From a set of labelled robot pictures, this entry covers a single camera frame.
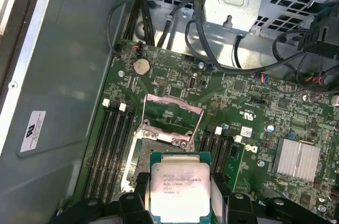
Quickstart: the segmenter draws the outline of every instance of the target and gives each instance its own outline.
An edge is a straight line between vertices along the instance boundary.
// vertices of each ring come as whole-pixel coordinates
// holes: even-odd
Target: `chip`
[[[238,152],[238,147],[232,146],[230,155],[231,155],[232,157],[235,157],[235,156],[237,155],[237,152]]]
[[[244,82],[242,82],[240,80],[235,80],[234,85],[233,85],[233,89],[236,90],[236,91],[242,92],[244,90],[244,86],[245,86]]]
[[[267,132],[267,133],[266,133],[266,138],[267,138],[268,140],[273,140],[273,139],[274,139],[274,134],[273,134],[273,133]]]
[[[300,204],[305,207],[305,208],[309,208],[309,203],[311,201],[311,196],[307,195],[305,193],[302,193],[300,196]]]
[[[289,104],[289,101],[285,98],[280,98],[278,101],[278,108],[280,109],[287,109],[287,106]]]
[[[327,116],[327,121],[328,122],[332,122],[334,120],[334,116],[333,115],[328,115]]]
[[[212,101],[212,107],[217,109],[219,107],[219,103],[216,101]]]

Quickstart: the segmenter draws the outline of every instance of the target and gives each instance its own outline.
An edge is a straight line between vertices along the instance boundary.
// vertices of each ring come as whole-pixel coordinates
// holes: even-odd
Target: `sticker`
[[[252,130],[253,130],[252,128],[242,126],[242,130],[240,132],[240,136],[243,136],[243,137],[246,137],[246,138],[250,138],[251,135],[252,135]]]
[[[33,111],[27,125],[20,152],[34,150],[37,147],[42,123],[46,111]]]

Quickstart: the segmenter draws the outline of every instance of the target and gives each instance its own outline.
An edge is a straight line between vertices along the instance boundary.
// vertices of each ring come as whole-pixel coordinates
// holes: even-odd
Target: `cable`
[[[183,7],[185,7],[186,5],[188,5],[188,3],[190,2],[191,0],[183,0],[182,2],[180,2],[171,12],[170,12],[170,16],[174,16],[180,9],[182,9]],[[159,41],[158,41],[158,45],[157,47],[158,48],[162,48],[163,45],[164,45],[164,42],[166,40],[166,37],[168,35],[168,33],[170,32],[170,28],[171,28],[171,25],[172,25],[172,21],[171,20],[166,20],[166,23],[165,23],[165,27],[164,27],[164,31],[163,31],[163,34],[161,35]]]
[[[311,92],[311,93],[319,93],[319,94],[329,94],[329,93],[339,93],[339,90],[336,90],[336,91],[328,91],[328,90],[321,90],[321,91],[316,91],[315,89],[310,89],[310,87],[306,87],[306,86],[303,86],[300,82],[300,76],[299,76],[299,73],[301,71],[301,68],[306,60],[306,58],[308,57],[309,54],[305,54],[304,57],[302,58],[302,60],[300,61],[300,64],[297,68],[297,75],[296,75],[296,81],[297,81],[297,84],[301,87],[303,87],[305,90]]]
[[[186,45],[188,47],[188,49],[190,50],[190,52],[193,54],[193,56],[199,58],[199,59],[203,59],[205,57],[205,55],[203,54],[200,54],[198,53],[193,47],[192,45],[190,44],[189,42],[189,38],[188,38],[188,35],[190,33],[190,26],[192,23],[195,23],[195,20],[190,20],[188,21],[187,25],[186,25],[186,29],[185,29],[185,42],[186,42]],[[234,69],[234,67],[230,67],[230,66],[225,66],[226,68],[229,68],[229,69]]]
[[[240,63],[239,63],[239,58],[238,58],[238,48],[239,48],[239,45],[240,45],[240,42],[241,40],[243,39],[244,37],[243,36],[237,36],[236,37],[236,40],[235,40],[235,43],[234,43],[234,62],[235,62],[235,65],[239,68],[239,69],[242,69]]]
[[[112,45],[112,39],[111,39],[111,20],[112,20],[112,15],[114,13],[114,11],[119,8],[120,6],[124,5],[125,3],[128,3],[130,1],[133,1],[133,0],[124,0],[120,3],[118,3],[117,5],[113,6],[108,14],[108,17],[107,17],[107,24],[106,24],[106,37],[107,37],[107,42],[112,50],[112,52],[116,55],[119,55],[118,52],[115,51],[114,49],[114,46]]]
[[[273,45],[272,45],[272,52],[273,52],[273,56],[275,57],[275,59],[277,61],[282,61],[283,58],[281,57],[279,51],[278,51],[278,48],[277,48],[277,44],[279,42],[279,40],[287,35],[290,35],[290,34],[301,34],[301,33],[307,33],[308,31],[307,30],[291,30],[291,31],[288,31],[288,32],[284,32],[283,34],[279,35],[273,42]],[[297,70],[294,68],[294,66],[290,63],[287,63],[285,64],[286,67],[288,67],[294,74],[294,77],[296,76],[296,73],[297,73]]]
[[[194,0],[194,11],[195,11],[195,24],[197,27],[197,32],[198,32],[198,36],[201,42],[201,45],[204,49],[204,51],[206,52],[207,56],[209,57],[209,59],[212,61],[212,63],[222,72],[228,74],[228,75],[243,75],[243,74],[252,74],[252,73],[260,73],[263,71],[267,71],[267,70],[272,70],[275,69],[281,65],[284,65],[294,59],[297,59],[301,56],[304,55],[303,52],[299,52],[283,61],[278,61],[274,64],[271,65],[267,65],[267,66],[263,66],[260,68],[254,68],[254,69],[229,69],[229,68],[224,68],[220,65],[220,63],[218,62],[218,60],[215,58],[209,44],[208,41],[206,39],[203,27],[202,27],[202,0]]]

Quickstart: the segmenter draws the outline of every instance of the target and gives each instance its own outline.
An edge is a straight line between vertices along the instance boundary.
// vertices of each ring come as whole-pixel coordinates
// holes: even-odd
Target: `aluminum heatsink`
[[[319,154],[319,147],[288,139],[280,139],[273,171],[307,182],[313,182]]]

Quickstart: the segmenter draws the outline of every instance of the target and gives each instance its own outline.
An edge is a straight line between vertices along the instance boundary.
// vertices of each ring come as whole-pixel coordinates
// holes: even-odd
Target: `black cable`
[[[235,43],[234,43],[234,62],[235,62],[235,65],[239,68],[239,69],[242,69],[241,65],[240,65],[240,62],[239,62],[239,57],[238,57],[238,48],[239,48],[239,45],[240,45],[240,42],[241,40],[243,39],[244,37],[243,36],[237,36],[236,40],[235,40]]]
[[[189,33],[190,33],[190,26],[192,23],[195,23],[195,20],[190,20],[188,21],[187,25],[186,25],[186,29],[185,29],[185,42],[186,42],[186,45],[188,47],[188,49],[190,50],[190,52],[193,54],[193,56],[199,58],[199,59],[204,59],[204,57],[206,57],[205,55],[203,54],[200,54],[198,53],[193,47],[192,45],[190,44],[190,41],[189,41]],[[234,69],[234,67],[230,67],[230,66],[225,66],[226,68],[229,68],[229,69]]]
[[[174,17],[174,15],[180,10],[182,9],[183,7],[185,7],[186,5],[188,5],[188,3],[190,2],[191,0],[183,0],[182,2],[180,2],[171,12],[170,12],[170,16],[171,17]],[[157,47],[158,48],[162,48],[163,45],[164,45],[164,42],[166,40],[166,37],[168,35],[168,33],[170,32],[170,28],[171,28],[171,25],[172,25],[172,20],[166,20],[166,23],[165,23],[165,27],[164,27],[164,31],[163,31],[163,34],[161,35],[159,41],[158,41],[158,45]]]
[[[339,64],[325,71],[323,73],[323,79],[325,80],[326,77],[332,75],[339,75]]]
[[[106,37],[107,37],[107,42],[112,50],[112,52],[116,55],[119,55],[118,52],[115,51],[113,45],[112,45],[112,39],[111,39],[111,20],[112,20],[112,15],[114,13],[114,11],[119,8],[121,5],[130,2],[133,0],[124,0],[121,3],[118,3],[117,5],[113,6],[110,10],[110,12],[108,13],[108,17],[107,17],[107,24],[106,24]]]
[[[254,69],[229,69],[229,68],[224,68],[220,65],[220,63],[218,62],[218,60],[215,58],[209,44],[208,41],[206,39],[204,30],[203,30],[203,26],[202,26],[202,0],[194,0],[194,11],[195,11],[195,24],[197,27],[197,32],[198,32],[198,36],[200,39],[200,43],[204,49],[204,51],[206,52],[207,56],[209,57],[209,59],[212,61],[212,63],[222,72],[228,74],[228,75],[243,75],[243,74],[252,74],[252,73],[260,73],[263,71],[268,71],[268,70],[272,70],[275,69],[281,65],[284,65],[294,59],[297,59],[301,56],[304,55],[303,52],[299,52],[289,58],[286,58],[283,61],[278,61],[274,64],[271,65],[267,65],[267,66],[263,66],[260,68],[254,68]]]
[[[291,31],[288,31],[288,32],[284,32],[283,34],[279,35],[273,42],[273,45],[272,45],[272,52],[273,52],[273,56],[275,57],[275,59],[277,61],[283,61],[284,59],[281,57],[279,51],[278,51],[278,48],[277,48],[277,44],[279,42],[280,39],[284,38],[285,36],[287,35],[290,35],[290,34],[301,34],[301,33],[307,33],[308,30],[291,30]],[[294,77],[296,77],[296,74],[297,74],[297,70],[294,68],[294,66],[290,63],[287,63],[285,64],[286,67],[288,67],[294,74]]]
[[[146,44],[155,46],[153,23],[149,12],[148,0],[141,0],[141,12]]]
[[[329,91],[329,90],[323,90],[321,89],[320,91],[317,91],[315,89],[310,89],[310,87],[314,84],[311,84],[310,86],[303,86],[301,84],[301,81],[300,81],[300,71],[301,71],[301,68],[306,60],[306,58],[308,57],[308,53],[304,55],[304,57],[302,58],[302,60],[300,61],[299,65],[298,65],[298,68],[297,68],[297,75],[296,75],[296,81],[297,81],[297,84],[301,87],[303,87],[305,90],[311,92],[311,93],[319,93],[319,94],[329,94],[329,93],[339,93],[339,90],[336,90],[336,91]]]

